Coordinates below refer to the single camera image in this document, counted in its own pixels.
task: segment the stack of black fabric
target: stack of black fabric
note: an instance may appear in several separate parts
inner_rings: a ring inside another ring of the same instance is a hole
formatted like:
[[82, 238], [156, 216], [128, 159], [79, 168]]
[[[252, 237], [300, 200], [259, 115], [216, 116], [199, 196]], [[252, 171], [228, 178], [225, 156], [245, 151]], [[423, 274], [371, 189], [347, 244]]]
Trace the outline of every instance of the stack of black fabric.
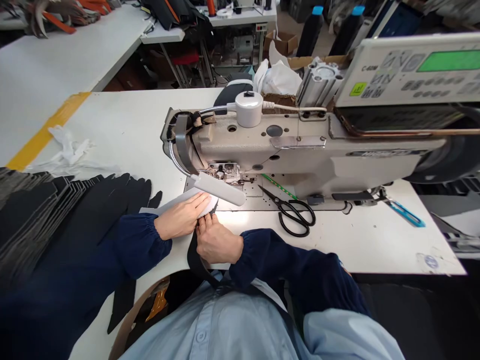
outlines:
[[[35, 272], [54, 272], [88, 257], [122, 215], [157, 208], [152, 182], [125, 173], [74, 180], [49, 173], [0, 168], [0, 296], [21, 287]], [[115, 292], [112, 330], [130, 310], [135, 281]]]

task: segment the person's right hand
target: person's right hand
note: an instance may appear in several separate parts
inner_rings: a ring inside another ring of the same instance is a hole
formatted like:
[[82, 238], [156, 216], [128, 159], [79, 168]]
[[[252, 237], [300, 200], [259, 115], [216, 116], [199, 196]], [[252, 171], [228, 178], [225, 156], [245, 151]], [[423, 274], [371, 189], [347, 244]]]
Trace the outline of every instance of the person's right hand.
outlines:
[[162, 240], [169, 240], [193, 233], [197, 218], [211, 199], [210, 194], [199, 192], [169, 208], [153, 221], [158, 235]]
[[242, 255], [244, 238], [223, 226], [216, 214], [198, 220], [196, 252], [210, 264], [235, 264]]

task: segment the green lcd display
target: green lcd display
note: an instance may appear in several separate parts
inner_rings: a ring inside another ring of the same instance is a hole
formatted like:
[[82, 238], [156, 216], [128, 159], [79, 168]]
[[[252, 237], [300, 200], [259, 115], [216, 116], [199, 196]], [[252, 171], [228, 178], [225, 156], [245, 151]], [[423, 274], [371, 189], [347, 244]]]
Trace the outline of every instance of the green lcd display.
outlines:
[[480, 50], [432, 52], [416, 71], [457, 71], [480, 69]]

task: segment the worker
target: worker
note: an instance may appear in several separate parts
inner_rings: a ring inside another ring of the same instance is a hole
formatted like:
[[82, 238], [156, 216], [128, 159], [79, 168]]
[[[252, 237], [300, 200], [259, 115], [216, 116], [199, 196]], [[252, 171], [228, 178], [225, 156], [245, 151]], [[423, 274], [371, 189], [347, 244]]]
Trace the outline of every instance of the worker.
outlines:
[[[104, 239], [89, 258], [35, 275], [3, 299], [4, 358], [68, 359], [107, 296], [152, 269], [176, 238], [193, 231], [200, 256], [211, 264], [231, 264], [224, 276], [212, 273], [222, 286], [215, 290], [204, 282], [122, 360], [404, 358], [395, 339], [369, 316], [336, 254], [288, 245], [271, 229], [235, 235], [216, 215], [205, 215], [197, 226], [209, 202], [208, 194], [199, 193], [160, 216], [126, 215], [117, 235]], [[298, 327], [267, 285], [279, 278], [288, 281], [304, 315]]]

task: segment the work bench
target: work bench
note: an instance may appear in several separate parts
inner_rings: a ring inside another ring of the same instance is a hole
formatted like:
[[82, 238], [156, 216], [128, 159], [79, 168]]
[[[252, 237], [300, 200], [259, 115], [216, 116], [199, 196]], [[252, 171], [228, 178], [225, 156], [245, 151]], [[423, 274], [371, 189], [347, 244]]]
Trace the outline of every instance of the work bench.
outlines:
[[[186, 182], [186, 177], [164, 154], [160, 140], [169, 109], [211, 107], [220, 91], [220, 88], [208, 88], [93, 92], [83, 95], [80, 103], [75, 104], [77, 109], [71, 111], [71, 116], [68, 115], [68, 107], [73, 106], [70, 103], [77, 102], [78, 97], [67, 102], [62, 110], [68, 116], [64, 126], [76, 140], [88, 138], [95, 144], [88, 154], [90, 159], [105, 166], [117, 165], [123, 173], [130, 173], [135, 178], [151, 179], [152, 193], [163, 192], [162, 205], [180, 195]], [[0, 153], [11, 152], [7, 148], [9, 143], [22, 147], [25, 139], [32, 137], [35, 131], [2, 132]], [[50, 159], [59, 149], [59, 144], [50, 141], [34, 162]], [[219, 211], [217, 214], [220, 222], [235, 234], [255, 228], [272, 228], [291, 245], [337, 253], [345, 268], [352, 273], [464, 275], [462, 265], [412, 186], [404, 180], [397, 180], [388, 188], [388, 194], [420, 217], [426, 227], [413, 227], [384, 203], [354, 206], [349, 214], [319, 211], [316, 213], [316, 225], [304, 238], [288, 235], [280, 226], [276, 210]], [[295, 225], [287, 223], [292, 230], [300, 231]], [[137, 281], [136, 300], [159, 279], [188, 269], [190, 240], [188, 235], [173, 241], [169, 256]], [[438, 267], [429, 266], [427, 257], [435, 258]], [[227, 269], [228, 264], [214, 267]], [[112, 306], [113, 294], [106, 299], [98, 316], [75, 344], [71, 359], [108, 357], [119, 330], [117, 326], [111, 334], [107, 334]]]
[[[184, 39], [182, 29], [166, 31], [159, 23], [145, 34], [153, 26], [147, 18], [125, 3], [100, 21], [77, 27], [74, 34], [23, 36], [0, 48], [0, 134], [20, 133], [2, 139], [0, 163], [7, 163], [70, 95], [102, 91], [140, 44], [160, 44], [166, 54], [163, 44]], [[260, 18], [275, 22], [275, 7], [264, 16], [245, 10], [226, 20], [238, 25]], [[212, 19], [212, 25], [228, 25], [218, 20]]]
[[[51, 126], [57, 121], [65, 122], [75, 140], [88, 138], [95, 144], [87, 155], [89, 159], [105, 166], [119, 166], [123, 173], [135, 178], [151, 179], [152, 194], [163, 192], [161, 205], [184, 191], [186, 177], [164, 154], [160, 140], [165, 118], [170, 108], [211, 107], [222, 89], [97, 92], [140, 43], [176, 42], [185, 36], [180, 29], [165, 31], [160, 25], [145, 35], [152, 26], [145, 18], [143, 12], [124, 5], [73, 35], [54, 32], [49, 39], [24, 36], [0, 49], [1, 166], [21, 152], [39, 130], [45, 132], [42, 126], [50, 118]], [[94, 92], [74, 95], [89, 91]], [[49, 160], [59, 150], [60, 145], [50, 141], [45, 147], [34, 147], [30, 155], [36, 163]], [[84, 175], [97, 174], [98, 171]], [[376, 206], [354, 206], [349, 214], [319, 211], [316, 225], [304, 238], [288, 235], [280, 226], [276, 210], [217, 214], [220, 222], [235, 234], [272, 228], [291, 245], [337, 253], [351, 273], [464, 275], [462, 265], [412, 186], [397, 180], [388, 188], [388, 194], [421, 218], [426, 227], [413, 227], [382, 202]], [[287, 226], [301, 230], [293, 222]], [[159, 279], [188, 269], [190, 240], [188, 235], [173, 241], [169, 256], [137, 281], [136, 300]], [[431, 262], [425, 261], [427, 257], [434, 258], [438, 266], [432, 267]], [[227, 269], [228, 264], [214, 267]], [[75, 344], [70, 359], [108, 358], [120, 327], [107, 334], [113, 299], [112, 293]]]

